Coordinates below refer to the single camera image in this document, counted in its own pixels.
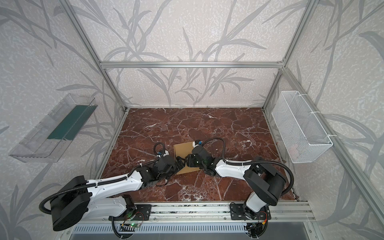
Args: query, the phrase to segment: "black mounting plate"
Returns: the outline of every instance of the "black mounting plate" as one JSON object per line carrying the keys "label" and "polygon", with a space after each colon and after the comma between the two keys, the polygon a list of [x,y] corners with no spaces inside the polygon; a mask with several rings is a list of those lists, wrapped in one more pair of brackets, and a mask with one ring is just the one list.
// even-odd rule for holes
{"label": "black mounting plate", "polygon": [[[149,216],[151,214],[152,205],[151,204],[136,204],[136,208],[137,208],[135,210],[136,214],[130,221],[148,221]],[[115,217],[115,221],[124,221],[125,215],[126,215],[126,213],[124,212],[120,216]]]}
{"label": "black mounting plate", "polygon": [[[232,220],[250,220],[247,216],[245,216],[243,204],[235,204],[231,203],[229,205],[229,209],[231,212],[231,219]],[[264,206],[256,213],[256,218],[253,220],[265,220],[265,213],[267,215],[268,220],[271,219],[271,213],[269,212],[269,207]]]}

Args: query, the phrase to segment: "cardboard sheet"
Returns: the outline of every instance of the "cardboard sheet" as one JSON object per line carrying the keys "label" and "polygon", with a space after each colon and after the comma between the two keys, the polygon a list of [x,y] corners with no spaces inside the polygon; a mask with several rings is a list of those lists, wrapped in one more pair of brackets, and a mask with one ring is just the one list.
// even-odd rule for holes
{"label": "cardboard sheet", "polygon": [[[185,142],[185,143],[179,143],[179,144],[173,145],[173,149],[175,152],[175,159],[177,156],[185,158],[186,156],[188,156],[188,154],[191,154],[192,150],[193,150],[192,143],[193,142]],[[198,168],[198,167],[188,167],[187,164],[185,164],[185,167],[183,169],[181,169],[177,173],[177,175],[184,174],[187,172],[199,171],[199,170],[200,170],[200,168]]]}

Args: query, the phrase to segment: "leaf pattern wallpaper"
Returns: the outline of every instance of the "leaf pattern wallpaper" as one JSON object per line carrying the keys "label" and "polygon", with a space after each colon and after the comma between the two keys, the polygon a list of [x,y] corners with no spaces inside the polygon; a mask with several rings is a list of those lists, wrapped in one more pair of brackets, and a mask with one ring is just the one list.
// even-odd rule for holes
{"label": "leaf pattern wallpaper", "polygon": [[[78,175],[95,177],[123,115],[56,1],[0,2],[0,238],[54,239],[38,205]],[[98,105],[57,163],[23,163],[8,156],[68,93]]]}
{"label": "leaf pattern wallpaper", "polygon": [[[103,61],[281,61],[303,1],[71,0]],[[55,9],[55,14],[62,14]],[[276,69],[109,69],[127,106],[263,105]]]}
{"label": "leaf pattern wallpaper", "polygon": [[[351,155],[384,196],[384,1],[320,1],[289,69]],[[283,78],[279,91],[292,90]],[[282,157],[297,176],[325,239],[384,239],[384,230],[330,149],[308,164],[290,163],[274,122]]]}

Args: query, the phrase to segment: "robotic arm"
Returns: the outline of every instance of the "robotic arm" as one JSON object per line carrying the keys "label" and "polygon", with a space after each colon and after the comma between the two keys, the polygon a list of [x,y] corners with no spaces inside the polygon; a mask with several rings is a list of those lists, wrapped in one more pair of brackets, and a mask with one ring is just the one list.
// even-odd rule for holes
{"label": "robotic arm", "polygon": [[[204,148],[204,145],[214,139],[223,141],[221,157],[213,158]],[[156,146],[162,145],[161,152],[156,152]],[[185,163],[189,167],[199,167],[211,176],[234,177],[247,181],[254,190],[243,205],[245,215],[249,219],[256,219],[257,212],[266,205],[275,206],[281,195],[287,193],[293,186],[293,174],[284,164],[274,161],[265,161],[257,157],[253,161],[225,160],[225,141],[221,138],[212,138],[204,143],[200,140],[193,142],[192,154],[186,159],[177,157],[173,159],[165,149],[163,143],[156,143],[154,153],[156,160],[141,164],[128,174],[106,179],[85,180],[84,176],[73,178],[59,192],[44,199],[39,209],[52,215],[54,231],[67,229],[81,219],[103,216],[132,216],[136,207],[130,198],[115,197],[116,194],[136,191],[152,187],[159,181],[168,179],[181,170]],[[290,184],[286,177],[277,171],[271,164],[283,167],[290,175]],[[51,210],[45,208],[50,201]]]}

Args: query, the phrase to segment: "cardboard box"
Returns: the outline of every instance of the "cardboard box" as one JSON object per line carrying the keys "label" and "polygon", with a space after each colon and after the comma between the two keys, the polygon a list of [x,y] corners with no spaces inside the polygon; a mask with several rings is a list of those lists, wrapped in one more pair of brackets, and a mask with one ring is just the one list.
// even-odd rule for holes
{"label": "cardboard box", "polygon": [[[191,154],[192,150],[193,150],[192,143],[193,142],[185,142],[185,143],[179,143],[179,144],[173,145],[173,150],[175,152],[175,159],[176,159],[177,156],[182,157],[182,158],[185,159],[186,156],[188,156],[188,154]],[[187,172],[199,171],[199,170],[200,170],[200,168],[198,168],[198,167],[188,167],[187,163],[186,163],[185,167],[183,169],[181,169],[177,173],[177,175],[184,174],[184,173],[187,173]]]}

